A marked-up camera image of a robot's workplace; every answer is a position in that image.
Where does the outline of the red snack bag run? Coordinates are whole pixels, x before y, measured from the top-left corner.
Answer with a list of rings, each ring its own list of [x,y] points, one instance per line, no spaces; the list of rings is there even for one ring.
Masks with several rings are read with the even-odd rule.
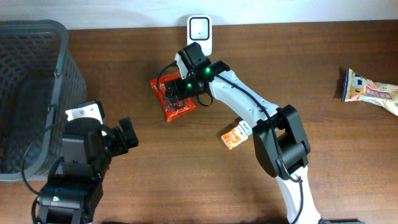
[[[159,79],[159,87],[160,91],[165,94],[165,83],[170,81],[176,81],[177,78],[180,78],[180,74],[178,72],[171,73],[168,75],[164,75]],[[172,120],[178,118],[179,116],[191,112],[197,108],[194,102],[190,99],[178,100],[175,103],[171,103],[169,99],[166,99],[162,96],[156,87],[157,79],[153,79],[150,81],[150,86],[155,94],[158,96],[159,101],[164,109],[165,118],[167,122],[171,122]]]

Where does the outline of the orange Kleenex tissue pack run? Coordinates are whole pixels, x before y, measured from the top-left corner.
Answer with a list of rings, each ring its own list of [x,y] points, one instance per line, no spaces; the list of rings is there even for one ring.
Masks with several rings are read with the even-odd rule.
[[[245,120],[242,120],[232,130],[221,136],[225,146],[231,151],[244,141],[248,140],[252,134],[252,128]]]

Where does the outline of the cream rice cracker bag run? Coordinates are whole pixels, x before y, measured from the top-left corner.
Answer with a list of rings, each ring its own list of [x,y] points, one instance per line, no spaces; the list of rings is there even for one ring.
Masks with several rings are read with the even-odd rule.
[[[348,69],[345,72],[341,101],[371,103],[397,116],[397,85],[373,82]]]

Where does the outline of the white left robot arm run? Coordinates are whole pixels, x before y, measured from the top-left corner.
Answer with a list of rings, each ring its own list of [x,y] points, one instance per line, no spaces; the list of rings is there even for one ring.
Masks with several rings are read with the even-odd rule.
[[[47,183],[31,207],[33,223],[92,223],[103,196],[103,181],[112,159],[138,146],[130,117],[110,128],[103,123],[100,101],[66,110],[63,154],[49,170]]]

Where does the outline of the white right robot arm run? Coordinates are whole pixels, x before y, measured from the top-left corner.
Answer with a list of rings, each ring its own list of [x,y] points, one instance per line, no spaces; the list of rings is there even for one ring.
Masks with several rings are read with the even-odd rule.
[[[179,70],[175,96],[207,93],[231,108],[252,129],[256,158],[275,178],[289,223],[323,223],[308,183],[310,145],[298,111],[273,104],[246,86],[221,60],[211,62],[200,49],[183,49],[171,67]]]

